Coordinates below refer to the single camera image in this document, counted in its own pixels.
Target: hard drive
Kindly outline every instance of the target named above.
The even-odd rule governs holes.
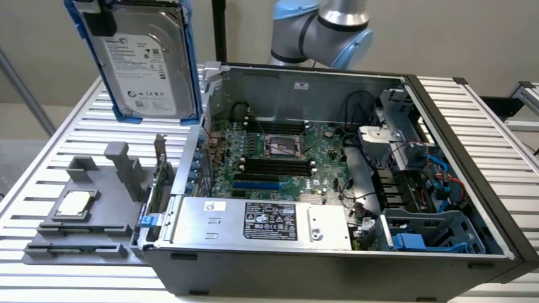
[[[185,1],[64,0],[85,39],[121,122],[201,114]]]

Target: gray wall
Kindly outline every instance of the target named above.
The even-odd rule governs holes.
[[[213,59],[210,1],[192,2],[202,62]],[[228,0],[230,61],[265,62],[273,3]],[[376,40],[355,69],[461,76],[488,95],[539,80],[537,0],[371,0],[368,11]],[[73,105],[97,73],[61,0],[0,0],[0,45],[38,101]],[[0,102],[16,100],[0,94]]]

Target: white sticker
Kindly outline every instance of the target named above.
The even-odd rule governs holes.
[[[226,209],[226,202],[224,201],[205,201],[204,210],[206,211],[224,211]]]
[[[146,35],[102,37],[125,105],[148,115],[173,116],[174,99],[162,50]]]
[[[308,90],[309,84],[307,82],[295,82],[293,89],[295,90]]]

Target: power supply label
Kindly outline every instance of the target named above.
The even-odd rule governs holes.
[[[245,203],[242,236],[256,240],[297,241],[293,204]]]
[[[102,37],[125,105],[141,114],[173,116],[176,105],[161,46],[146,35]]]

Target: motherboard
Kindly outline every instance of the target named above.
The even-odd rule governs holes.
[[[339,200],[339,187],[349,178],[339,127],[308,122],[244,124],[213,121],[210,196],[351,205],[351,200]]]

